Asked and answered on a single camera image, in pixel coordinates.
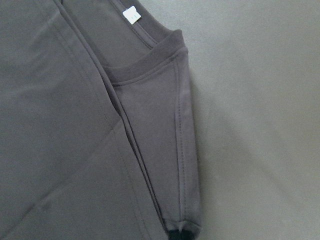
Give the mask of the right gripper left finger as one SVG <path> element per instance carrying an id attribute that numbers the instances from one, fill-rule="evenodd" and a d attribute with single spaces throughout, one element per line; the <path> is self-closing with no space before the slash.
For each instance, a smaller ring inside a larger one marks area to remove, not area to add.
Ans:
<path id="1" fill-rule="evenodd" d="M 168 239 L 169 240 L 180 240 L 181 239 L 180 231 L 168 231 Z"/>

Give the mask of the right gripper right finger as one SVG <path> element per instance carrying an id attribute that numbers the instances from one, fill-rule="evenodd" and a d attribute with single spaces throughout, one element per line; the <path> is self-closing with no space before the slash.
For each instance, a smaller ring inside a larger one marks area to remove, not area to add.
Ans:
<path id="1" fill-rule="evenodd" d="M 188 230 L 182 230 L 180 232 L 180 239 L 181 240 L 194 240 L 194 234 L 191 231 Z"/>

